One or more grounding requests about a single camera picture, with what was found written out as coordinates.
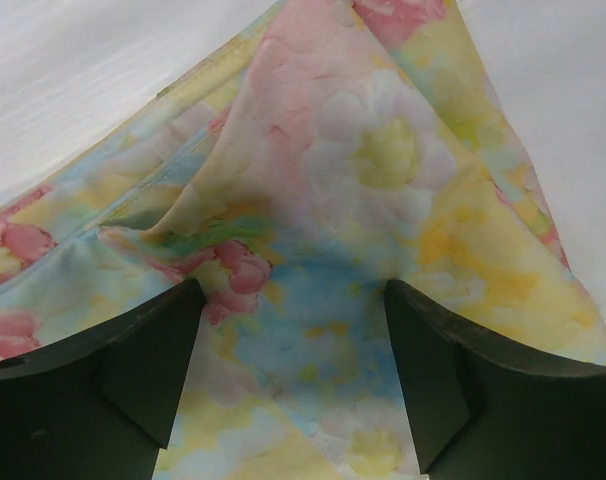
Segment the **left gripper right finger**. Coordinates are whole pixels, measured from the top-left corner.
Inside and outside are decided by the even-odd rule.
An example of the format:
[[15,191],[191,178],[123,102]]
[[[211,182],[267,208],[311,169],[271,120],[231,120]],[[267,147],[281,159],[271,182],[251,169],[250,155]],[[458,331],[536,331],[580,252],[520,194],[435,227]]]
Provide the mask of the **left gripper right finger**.
[[384,307],[423,474],[606,480],[605,366],[511,340],[399,280]]

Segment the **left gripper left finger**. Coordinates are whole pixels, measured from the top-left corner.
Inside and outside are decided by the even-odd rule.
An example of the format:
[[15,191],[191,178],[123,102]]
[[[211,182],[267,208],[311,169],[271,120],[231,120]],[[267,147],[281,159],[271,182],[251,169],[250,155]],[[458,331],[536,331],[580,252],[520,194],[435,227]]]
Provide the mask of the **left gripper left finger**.
[[149,479],[169,445],[205,296],[188,280],[0,362],[0,480]]

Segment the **pastel floral skirt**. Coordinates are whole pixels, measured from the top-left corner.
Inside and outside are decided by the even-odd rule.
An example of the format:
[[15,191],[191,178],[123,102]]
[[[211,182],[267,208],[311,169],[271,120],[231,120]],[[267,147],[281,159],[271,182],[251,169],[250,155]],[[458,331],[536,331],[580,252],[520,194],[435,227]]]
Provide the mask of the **pastel floral skirt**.
[[194,279],[157,479],[415,479],[384,320],[402,280],[606,365],[453,1],[280,1],[0,211],[0,361]]

